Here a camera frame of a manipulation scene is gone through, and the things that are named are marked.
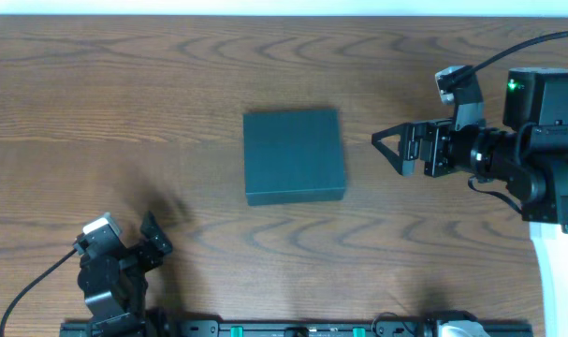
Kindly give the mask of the dark green lidded box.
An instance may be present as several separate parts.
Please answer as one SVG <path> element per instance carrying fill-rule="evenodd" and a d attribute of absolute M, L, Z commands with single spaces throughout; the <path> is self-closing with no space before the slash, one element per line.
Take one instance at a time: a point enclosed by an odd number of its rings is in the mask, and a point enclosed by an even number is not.
<path fill-rule="evenodd" d="M 343 199 L 344 150 L 335 109 L 246 113 L 243 149 L 250 206 Z"/>

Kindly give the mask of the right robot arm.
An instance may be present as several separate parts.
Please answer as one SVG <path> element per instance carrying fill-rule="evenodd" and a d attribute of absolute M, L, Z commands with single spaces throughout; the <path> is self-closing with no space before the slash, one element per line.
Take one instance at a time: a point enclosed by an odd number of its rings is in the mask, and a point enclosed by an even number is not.
<path fill-rule="evenodd" d="M 402 176 L 420 159 L 432 178 L 464 171 L 472 182 L 504 182 L 508 193 L 497 197 L 529 225 L 546 335 L 568 336 L 568 69 L 510 69 L 503 130 L 486 125 L 474 67 L 451 66 L 435 79 L 453 116 L 376 132 L 372 145 Z"/>

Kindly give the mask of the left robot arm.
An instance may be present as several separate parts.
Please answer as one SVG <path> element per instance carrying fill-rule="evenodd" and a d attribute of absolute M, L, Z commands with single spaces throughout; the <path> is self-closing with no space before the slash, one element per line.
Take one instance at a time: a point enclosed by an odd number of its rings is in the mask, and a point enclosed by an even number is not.
<path fill-rule="evenodd" d="M 146 308 L 146 273 L 163 265 L 173 246 L 146 212 L 142 238 L 127 247 L 122 230 L 107 212 L 85 225 L 74 242 L 80 255 L 78 286 L 92 313 L 87 336 L 166 336 L 167 318 L 160 309 Z"/>

